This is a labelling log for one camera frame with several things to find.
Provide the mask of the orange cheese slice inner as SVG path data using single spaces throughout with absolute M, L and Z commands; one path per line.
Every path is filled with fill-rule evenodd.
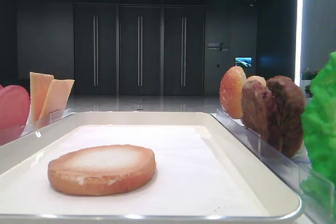
M 72 79 L 54 79 L 51 81 L 39 116 L 40 120 L 55 111 L 63 111 L 65 109 L 74 82 Z

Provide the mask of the brown meat patty outer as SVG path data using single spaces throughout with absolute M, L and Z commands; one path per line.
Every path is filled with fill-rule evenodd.
M 306 105 L 302 89 L 290 78 L 275 76 L 267 80 L 279 111 L 282 137 L 281 152 L 286 157 L 295 156 L 303 144 L 302 114 Z

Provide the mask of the clear acrylic rack left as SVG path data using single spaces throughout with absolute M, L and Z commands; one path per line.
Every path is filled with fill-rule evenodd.
M 36 122 L 30 122 L 25 125 L 11 127 L 1 131 L 1 146 L 10 143 L 26 134 L 40 130 L 44 126 L 48 126 L 54 122 L 57 122 L 69 115 L 73 114 L 71 109 L 65 109 L 63 111 L 55 111 L 48 116 L 38 120 Z

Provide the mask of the white rectangular metal tray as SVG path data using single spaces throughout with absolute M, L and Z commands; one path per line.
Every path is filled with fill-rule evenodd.
M 157 169 L 114 196 L 54 191 L 48 163 L 82 148 L 150 148 Z M 300 196 L 214 116 L 78 112 L 1 147 L 1 223 L 294 223 Z

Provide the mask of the dark triple door cabinet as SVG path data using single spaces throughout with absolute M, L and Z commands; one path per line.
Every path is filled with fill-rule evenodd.
M 204 8 L 76 4 L 75 92 L 201 95 Z

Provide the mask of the small wall display screen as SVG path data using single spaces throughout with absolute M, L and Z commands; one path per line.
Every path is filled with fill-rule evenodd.
M 240 66 L 243 68 L 250 68 L 252 66 L 252 58 L 251 57 L 236 57 L 235 66 Z

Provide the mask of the brown meat patty inner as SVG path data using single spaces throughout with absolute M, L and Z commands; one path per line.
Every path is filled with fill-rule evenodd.
M 243 124 L 258 133 L 262 140 L 268 140 L 269 117 L 274 107 L 271 91 L 258 80 L 250 80 L 243 86 L 241 94 Z

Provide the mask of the orange cheese slice outer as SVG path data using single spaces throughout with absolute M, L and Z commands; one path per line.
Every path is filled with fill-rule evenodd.
M 51 74 L 30 72 L 30 119 L 35 122 L 39 119 L 43 109 L 47 91 L 54 80 Z

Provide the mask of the sesame bun top half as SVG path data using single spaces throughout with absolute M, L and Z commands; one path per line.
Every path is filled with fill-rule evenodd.
M 242 67 L 234 66 L 227 70 L 220 83 L 220 103 L 222 108 L 233 119 L 241 119 L 242 112 L 242 89 L 247 82 L 245 72 Z

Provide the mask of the orange cheese slice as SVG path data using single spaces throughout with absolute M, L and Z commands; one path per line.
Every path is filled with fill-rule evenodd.
M 74 82 L 72 79 L 54 79 L 51 81 L 39 116 L 40 120 L 55 111 L 63 111 L 65 109 Z
M 30 119 L 35 122 L 39 119 L 43 109 L 47 91 L 54 80 L 51 74 L 30 72 Z

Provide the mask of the green lettuce leaf in holder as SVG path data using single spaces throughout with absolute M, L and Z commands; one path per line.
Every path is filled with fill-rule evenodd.
M 335 195 L 335 52 L 311 81 L 313 97 L 302 115 L 313 176 L 303 188 L 327 207 Z

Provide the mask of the plain bun half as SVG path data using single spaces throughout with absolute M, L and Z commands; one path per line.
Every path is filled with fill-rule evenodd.
M 264 77 L 261 76 L 250 76 L 247 78 L 247 82 L 251 82 L 251 81 L 258 81 L 262 86 L 266 87 L 266 80 Z

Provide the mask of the clear acrylic rack right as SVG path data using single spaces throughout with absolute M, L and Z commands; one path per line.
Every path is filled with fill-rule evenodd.
M 218 109 L 215 117 L 273 173 L 302 197 L 305 215 L 312 223 L 335 223 L 335 184 L 316 172 L 302 147 L 287 158 L 259 135 Z

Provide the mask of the brown meat patty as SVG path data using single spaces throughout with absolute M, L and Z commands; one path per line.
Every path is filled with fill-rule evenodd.
M 269 117 L 274 107 L 271 91 L 258 80 L 250 80 L 243 86 L 241 94 L 243 124 L 258 133 L 262 140 L 268 140 Z
M 281 152 L 286 157 L 295 156 L 303 144 L 302 114 L 306 105 L 302 89 L 290 78 L 275 76 L 267 80 L 279 111 L 282 137 Z

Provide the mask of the bread slice on tray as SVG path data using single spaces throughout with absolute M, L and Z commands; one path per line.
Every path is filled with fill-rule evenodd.
M 154 176 L 156 161 L 149 148 L 104 145 L 80 149 L 48 164 L 51 187 L 79 196 L 128 193 L 146 185 Z

